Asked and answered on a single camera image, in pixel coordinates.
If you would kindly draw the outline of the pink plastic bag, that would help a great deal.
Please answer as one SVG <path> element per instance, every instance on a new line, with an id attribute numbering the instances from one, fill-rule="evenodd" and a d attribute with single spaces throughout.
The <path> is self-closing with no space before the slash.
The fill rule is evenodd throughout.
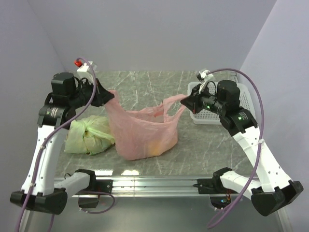
<path id="1" fill-rule="evenodd" d="M 186 95 L 178 94 L 163 99 L 159 106 L 126 111 L 119 103 L 117 91 L 110 92 L 115 97 L 105 104 L 105 109 L 118 155 L 126 160 L 140 160 L 149 158 L 147 146 L 151 141 L 161 141 L 164 152 L 177 144 L 177 125 L 185 106 L 182 105 L 172 116 L 168 111 Z"/>

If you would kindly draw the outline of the fake orange fruit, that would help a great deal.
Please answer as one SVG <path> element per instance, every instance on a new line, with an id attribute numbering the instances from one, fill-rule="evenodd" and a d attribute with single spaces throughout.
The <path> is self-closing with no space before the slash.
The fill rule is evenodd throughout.
<path id="1" fill-rule="evenodd" d="M 151 141 L 148 146 L 148 157 L 160 156 L 163 152 L 163 145 L 161 141 Z"/>

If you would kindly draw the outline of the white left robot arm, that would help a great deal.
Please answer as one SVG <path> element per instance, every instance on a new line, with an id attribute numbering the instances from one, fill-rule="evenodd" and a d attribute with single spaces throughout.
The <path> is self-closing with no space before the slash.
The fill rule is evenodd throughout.
<path id="1" fill-rule="evenodd" d="M 101 107 L 114 98 L 99 80 L 91 83 L 78 80 L 70 72 L 54 75 L 52 92 L 38 114 L 38 138 L 29 173 L 21 189 L 11 193 L 10 202 L 27 209 L 59 215 L 68 198 L 83 191 L 92 194 L 97 190 L 94 171 L 79 169 L 54 184 L 58 157 L 71 122 L 78 117 L 76 109 L 92 105 Z"/>

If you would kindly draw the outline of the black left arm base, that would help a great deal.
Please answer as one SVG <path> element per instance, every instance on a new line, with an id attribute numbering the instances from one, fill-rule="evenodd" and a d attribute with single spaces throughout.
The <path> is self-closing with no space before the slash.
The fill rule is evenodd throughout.
<path id="1" fill-rule="evenodd" d="M 111 194 L 112 187 L 113 187 L 113 180 L 101 179 L 95 181 L 94 186 L 91 188 L 91 190 L 95 192 L 105 192 Z"/>

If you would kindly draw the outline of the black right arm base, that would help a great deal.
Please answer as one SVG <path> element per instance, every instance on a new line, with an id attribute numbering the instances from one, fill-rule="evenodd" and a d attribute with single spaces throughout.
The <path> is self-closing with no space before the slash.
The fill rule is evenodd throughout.
<path id="1" fill-rule="evenodd" d="M 224 187 L 218 178 L 198 179 L 196 187 L 199 194 L 219 194 L 224 192 Z"/>

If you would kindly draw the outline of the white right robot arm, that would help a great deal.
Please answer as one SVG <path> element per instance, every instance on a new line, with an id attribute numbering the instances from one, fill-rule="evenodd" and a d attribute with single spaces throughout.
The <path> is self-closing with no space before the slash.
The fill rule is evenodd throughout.
<path id="1" fill-rule="evenodd" d="M 240 193 L 252 201 L 259 214 L 268 216 L 292 203 L 304 190 L 300 181 L 293 181 L 281 168 L 265 141 L 260 138 L 260 128 L 251 112 L 240 105 L 238 85 L 230 80 L 217 83 L 214 94 L 208 87 L 195 86 L 191 94 L 181 100 L 193 114 L 202 110 L 219 116 L 221 125 L 240 145 L 248 160 L 256 169 L 258 180 L 237 174 L 230 168 L 222 168 L 213 174 L 213 189 L 223 193 L 227 189 Z"/>

